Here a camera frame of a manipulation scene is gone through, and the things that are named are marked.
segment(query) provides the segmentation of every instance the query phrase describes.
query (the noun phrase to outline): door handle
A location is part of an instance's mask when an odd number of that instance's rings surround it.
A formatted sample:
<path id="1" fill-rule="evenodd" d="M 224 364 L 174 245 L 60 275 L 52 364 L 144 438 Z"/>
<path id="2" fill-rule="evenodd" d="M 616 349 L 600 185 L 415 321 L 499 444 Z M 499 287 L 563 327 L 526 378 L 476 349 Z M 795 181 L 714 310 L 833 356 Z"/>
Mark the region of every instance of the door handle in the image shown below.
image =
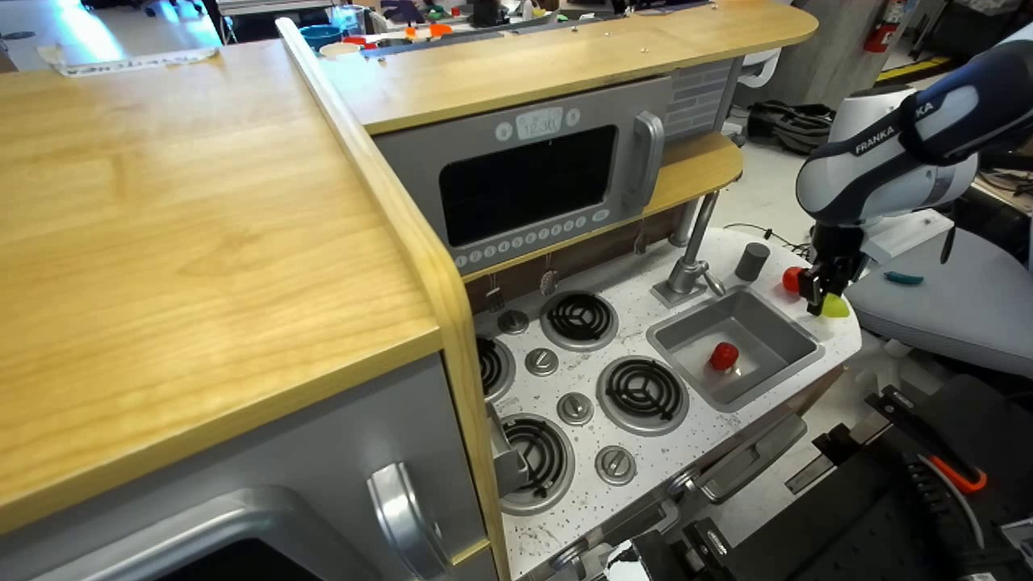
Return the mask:
<path id="1" fill-rule="evenodd" d="M 655 174 L 659 174 L 659 163 L 666 157 L 666 118 L 642 109 L 636 118 L 633 118 L 633 140 L 636 148 L 647 148 L 642 154 L 642 174 L 639 181 L 633 185 L 636 192 L 629 197 L 629 209 L 642 209 L 654 197 L 654 188 L 655 188 Z"/>
<path id="2" fill-rule="evenodd" d="M 443 529 L 421 507 L 412 468 L 404 462 L 384 464 L 364 476 L 388 545 L 421 574 L 440 578 L 449 570 Z"/>

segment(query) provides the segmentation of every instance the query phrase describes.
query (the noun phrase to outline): microwave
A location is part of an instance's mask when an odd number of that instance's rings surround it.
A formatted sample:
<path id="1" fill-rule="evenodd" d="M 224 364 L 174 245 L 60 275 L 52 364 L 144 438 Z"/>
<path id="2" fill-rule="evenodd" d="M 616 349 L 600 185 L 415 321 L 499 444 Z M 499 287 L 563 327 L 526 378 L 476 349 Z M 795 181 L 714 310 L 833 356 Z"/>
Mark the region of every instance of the microwave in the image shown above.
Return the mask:
<path id="1" fill-rule="evenodd" d="M 721 130 L 739 60 L 378 136 L 452 250 L 483 272 L 642 211 L 666 144 Z"/>

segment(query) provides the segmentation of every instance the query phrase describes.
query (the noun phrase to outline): floor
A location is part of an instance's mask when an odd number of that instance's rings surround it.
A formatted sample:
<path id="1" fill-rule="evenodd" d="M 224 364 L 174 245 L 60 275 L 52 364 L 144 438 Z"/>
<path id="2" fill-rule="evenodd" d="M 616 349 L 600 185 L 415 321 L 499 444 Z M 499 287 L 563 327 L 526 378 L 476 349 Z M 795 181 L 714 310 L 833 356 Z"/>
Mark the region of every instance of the floor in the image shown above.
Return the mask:
<path id="1" fill-rule="evenodd" d="M 46 69 L 50 65 L 40 58 L 46 44 L 60 44 L 76 65 L 221 44 L 210 20 L 190 7 L 160 4 L 160 11 L 147 16 L 147 10 L 131 7 L 91 11 L 77 0 L 0 0 L 0 40 L 19 69 Z M 788 240 L 804 240 L 811 217 L 795 203 L 800 157 L 763 140 L 749 140 L 744 154 L 746 174 L 721 197 L 714 224 L 772 229 Z M 853 427 L 867 413 L 862 395 L 874 390 L 874 378 L 890 364 L 916 369 L 907 350 L 887 359 L 873 337 L 873 349 L 811 405 L 804 416 L 808 435 L 732 500 L 704 508 L 732 545 L 795 500 L 784 479 L 816 457 L 811 438 L 838 421 Z"/>

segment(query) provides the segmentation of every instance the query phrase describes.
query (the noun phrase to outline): stovetop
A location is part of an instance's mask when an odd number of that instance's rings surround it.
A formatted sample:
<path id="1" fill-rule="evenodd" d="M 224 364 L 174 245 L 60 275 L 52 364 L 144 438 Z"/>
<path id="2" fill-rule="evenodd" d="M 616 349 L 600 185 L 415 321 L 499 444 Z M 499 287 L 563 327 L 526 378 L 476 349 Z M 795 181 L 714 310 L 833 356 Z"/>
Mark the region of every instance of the stovetop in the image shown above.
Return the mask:
<path id="1" fill-rule="evenodd" d="M 716 281 L 732 281 L 746 240 L 756 239 L 709 231 L 700 259 Z M 530 483 L 500 500 L 513 578 L 575 545 L 862 344 L 855 316 L 814 319 L 804 303 L 777 292 L 777 275 L 797 259 L 772 245 L 749 289 L 797 319 L 824 356 L 737 413 L 721 413 L 647 337 L 654 327 L 714 301 L 700 292 L 669 310 L 654 295 L 678 254 L 683 249 L 655 245 L 575 275 L 549 295 L 520 295 L 478 316 L 483 375 L 499 383 L 489 399 L 530 468 Z"/>

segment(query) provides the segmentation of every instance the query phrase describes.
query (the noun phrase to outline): toy kitchen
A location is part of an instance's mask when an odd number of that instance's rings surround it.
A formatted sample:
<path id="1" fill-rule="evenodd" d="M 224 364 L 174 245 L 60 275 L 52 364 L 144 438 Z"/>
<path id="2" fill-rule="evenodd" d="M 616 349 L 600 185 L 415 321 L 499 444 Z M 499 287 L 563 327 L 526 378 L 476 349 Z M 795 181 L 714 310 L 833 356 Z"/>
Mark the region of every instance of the toy kitchen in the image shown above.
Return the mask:
<path id="1" fill-rule="evenodd" d="M 716 188 L 663 207 L 683 163 L 732 148 L 737 69 L 376 136 L 469 281 L 513 578 L 599 578 L 624 539 L 685 526 L 685 498 L 726 500 L 800 438 L 784 404 L 860 349 L 853 316 L 783 287 L 797 254 L 709 229 Z M 347 97 L 356 60 L 319 77 Z"/>

